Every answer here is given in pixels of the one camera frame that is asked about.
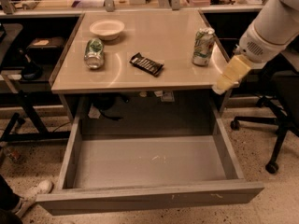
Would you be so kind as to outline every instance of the shoe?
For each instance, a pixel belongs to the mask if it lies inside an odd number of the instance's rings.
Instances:
[[[30,206],[36,203],[36,197],[38,194],[50,193],[53,189],[53,183],[49,180],[40,182],[37,186],[29,188],[23,196],[20,197],[20,208],[14,214],[21,218]]]

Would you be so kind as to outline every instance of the soda can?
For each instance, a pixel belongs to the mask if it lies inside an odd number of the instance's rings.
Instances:
[[[207,27],[200,29],[195,36],[192,62],[197,65],[208,65],[215,44],[215,30]]]
[[[91,69],[100,68],[104,64],[104,44],[98,39],[91,39],[87,43],[84,62]]]

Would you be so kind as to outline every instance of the speckled floor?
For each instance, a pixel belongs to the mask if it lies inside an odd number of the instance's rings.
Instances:
[[[8,123],[9,112],[0,110],[0,129]],[[229,123],[235,115],[270,115],[266,108],[226,108],[223,122],[235,148],[235,154],[248,181],[263,181],[265,189],[248,204],[194,207],[171,210],[134,211],[91,215],[52,216],[38,204],[34,205],[22,221],[24,224],[135,224],[135,223],[235,223],[235,224],[296,224],[299,223],[299,142],[288,133],[278,158],[280,166],[276,175],[268,174],[268,162],[275,143],[276,128],[243,123],[240,131],[232,131]],[[67,123],[67,118],[43,117],[49,130]],[[30,130],[30,121],[22,129]],[[69,130],[66,124],[60,130]],[[8,158],[1,161],[0,172],[16,193],[22,194],[39,181],[49,178],[54,183],[61,168],[66,141],[20,143],[16,148],[25,158],[22,165]]]

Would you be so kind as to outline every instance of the black pants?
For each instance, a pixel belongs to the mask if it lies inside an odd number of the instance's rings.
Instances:
[[[9,210],[19,202],[20,197],[13,192],[6,180],[0,175],[0,223],[22,224],[21,220]]]

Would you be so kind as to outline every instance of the chair seat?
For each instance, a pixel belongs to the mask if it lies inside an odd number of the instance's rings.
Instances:
[[[299,75],[293,71],[276,72],[271,83],[286,113],[299,127]]]

